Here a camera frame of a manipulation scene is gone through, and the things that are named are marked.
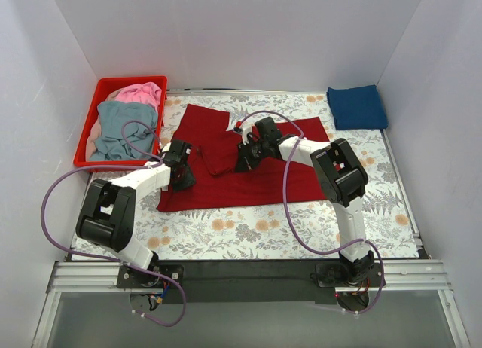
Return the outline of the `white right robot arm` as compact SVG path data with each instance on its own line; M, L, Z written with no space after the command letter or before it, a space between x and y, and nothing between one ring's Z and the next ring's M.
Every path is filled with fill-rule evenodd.
M302 133L284 134L271 117L257 121L254 128L255 133L243 121L233 128L242 137L236 172L253 170L268 157L284 162L285 175L292 163L311 168L322 193L332 203L340 235L339 247L332 250L338 259L318 274L319 280L353 286L367 282L374 268L374 249L366 239L362 215L368 174L350 144L345 139L316 142Z

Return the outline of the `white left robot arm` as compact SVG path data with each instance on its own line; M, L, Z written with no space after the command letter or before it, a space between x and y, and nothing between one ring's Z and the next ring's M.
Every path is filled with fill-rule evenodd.
M173 140L159 161L112 180L95 179L87 189L76 225L77 237L100 246L123 263L136 267L134 278L143 287L159 282L157 255L135 237L136 204L161 190L182 191L195 185L188 158L193 146Z

